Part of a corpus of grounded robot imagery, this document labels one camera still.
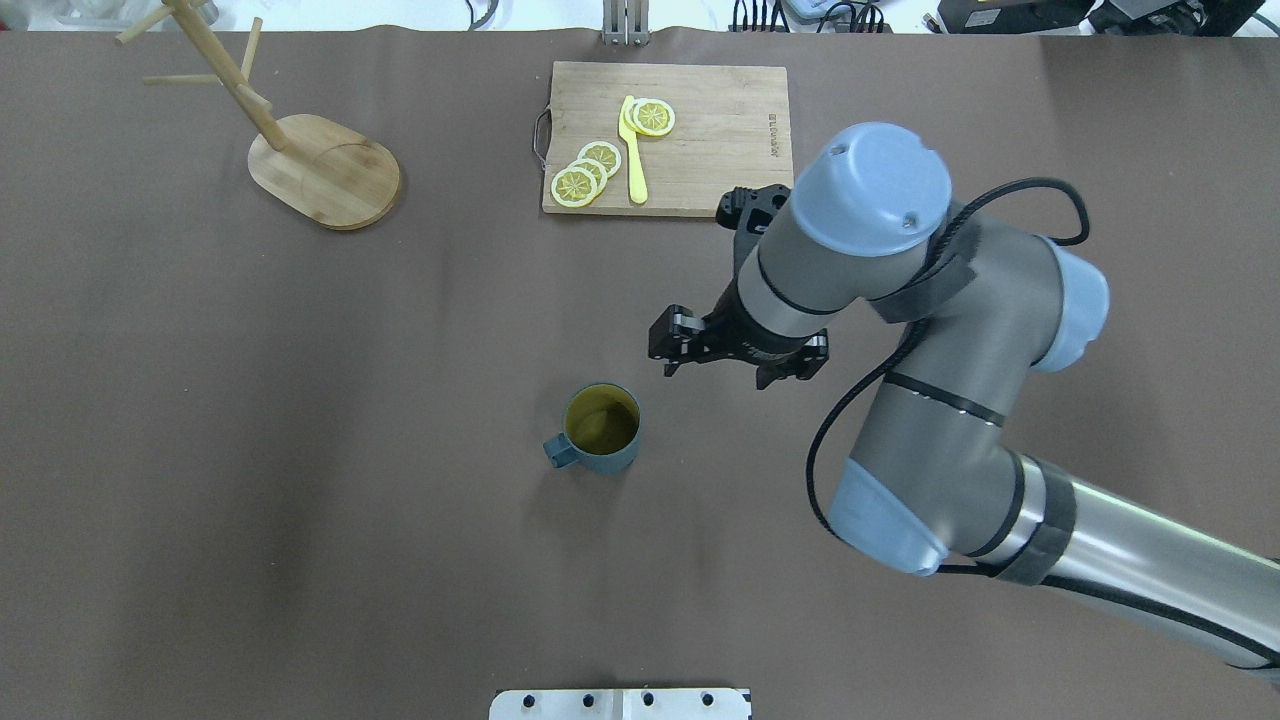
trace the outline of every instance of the brown tabletop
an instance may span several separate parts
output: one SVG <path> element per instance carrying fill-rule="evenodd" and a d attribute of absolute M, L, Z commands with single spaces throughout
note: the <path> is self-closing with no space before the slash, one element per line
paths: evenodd
<path fill-rule="evenodd" d="M 763 719 L 1277 716 L 1270 685 L 1137 625 L 827 537 L 805 450 L 896 331 L 846 311 L 809 383 L 663 379 L 645 331 L 709 310 L 731 236 L 543 214 L 554 60 L 786 65 L 797 163 L 879 119 L 960 199 L 1074 182 L 1111 319 L 1032 379 L 1007 443 L 1280 553 L 1277 41 L 266 35 L 276 113 L 365 132 L 407 177 L 338 234 L 251 182 L 220 88 L 141 85 L 206 72 L 180 35 L 8 32 L 0 716 L 483 719 L 498 689 L 646 683 L 749 687 Z M 1074 232 L 1048 192 L 992 213 Z M 645 411 L 614 479 L 540 447 L 594 379 Z"/>

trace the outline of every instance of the blue joint cap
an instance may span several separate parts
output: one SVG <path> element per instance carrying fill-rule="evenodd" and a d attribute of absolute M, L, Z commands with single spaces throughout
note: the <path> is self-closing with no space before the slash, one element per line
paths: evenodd
<path fill-rule="evenodd" d="M 845 459 L 827 521 L 840 539 L 913 575 L 932 575 L 948 553 L 915 512 L 852 459 Z"/>
<path fill-rule="evenodd" d="M 787 206 L 800 229 L 836 252 L 881 258 L 938 228 L 951 174 L 914 132 L 890 123 L 841 131 L 800 173 Z"/>
<path fill-rule="evenodd" d="M 1042 373 L 1056 373 L 1084 355 L 1084 346 L 1102 334 L 1111 309 L 1111 290 L 1107 278 L 1089 263 L 1059 247 L 1052 240 L 1041 240 L 1053 249 L 1059 274 L 1062 278 L 1062 315 L 1057 334 L 1044 356 L 1032 365 Z"/>

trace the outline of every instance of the mug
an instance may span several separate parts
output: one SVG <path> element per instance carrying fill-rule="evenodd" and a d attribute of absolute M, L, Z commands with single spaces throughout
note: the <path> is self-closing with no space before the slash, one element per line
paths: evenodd
<path fill-rule="evenodd" d="M 640 404 L 627 388 L 591 383 L 564 407 L 561 433 L 543 443 L 552 466 L 575 462 L 596 473 L 621 473 L 640 448 Z"/>

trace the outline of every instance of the cutting board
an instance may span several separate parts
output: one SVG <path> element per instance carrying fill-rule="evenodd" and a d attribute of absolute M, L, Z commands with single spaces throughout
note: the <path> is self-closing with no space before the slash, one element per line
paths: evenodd
<path fill-rule="evenodd" d="M 676 127 L 664 137 L 640 136 L 649 201 L 627 193 L 626 143 L 618 110 L 627 95 L 666 100 Z M 552 140 L 543 178 L 543 210 L 595 215 L 716 215 L 735 186 L 791 186 L 791 105 L 786 68 L 556 63 L 552 70 Z M 622 168 L 585 208 L 550 196 L 552 177 L 594 140 L 622 151 Z"/>

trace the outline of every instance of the knife handle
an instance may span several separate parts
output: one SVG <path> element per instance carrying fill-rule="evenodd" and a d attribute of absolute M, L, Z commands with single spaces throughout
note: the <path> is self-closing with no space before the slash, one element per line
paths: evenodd
<path fill-rule="evenodd" d="M 636 205 L 649 201 L 649 186 L 644 182 L 644 168 L 640 167 L 640 143 L 636 141 L 627 143 L 627 190 Z"/>

